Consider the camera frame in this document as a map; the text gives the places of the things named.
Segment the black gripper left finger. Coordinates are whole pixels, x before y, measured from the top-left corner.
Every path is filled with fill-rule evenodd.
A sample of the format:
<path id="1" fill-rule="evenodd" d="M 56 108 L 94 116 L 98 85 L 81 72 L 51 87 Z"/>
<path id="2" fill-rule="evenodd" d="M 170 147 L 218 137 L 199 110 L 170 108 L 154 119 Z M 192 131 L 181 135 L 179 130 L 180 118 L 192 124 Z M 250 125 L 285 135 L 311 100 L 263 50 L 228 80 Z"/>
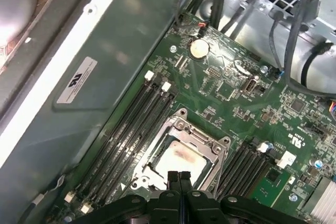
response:
<path id="1" fill-rule="evenodd" d="M 179 223 L 181 194 L 178 172 L 168 172 L 168 189 L 146 200 L 127 195 L 72 221 L 72 223 Z"/>

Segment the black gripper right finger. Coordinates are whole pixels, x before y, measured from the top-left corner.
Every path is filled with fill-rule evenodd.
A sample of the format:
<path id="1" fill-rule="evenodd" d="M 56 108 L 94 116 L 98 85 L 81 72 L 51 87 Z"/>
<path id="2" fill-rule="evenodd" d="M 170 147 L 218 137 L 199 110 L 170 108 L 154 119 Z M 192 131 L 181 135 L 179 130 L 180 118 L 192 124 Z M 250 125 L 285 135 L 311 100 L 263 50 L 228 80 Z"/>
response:
<path id="1" fill-rule="evenodd" d="M 282 223 L 282 213 L 254 200 L 229 195 L 221 201 L 194 190 L 191 173 L 181 172 L 181 186 L 191 223 Z"/>

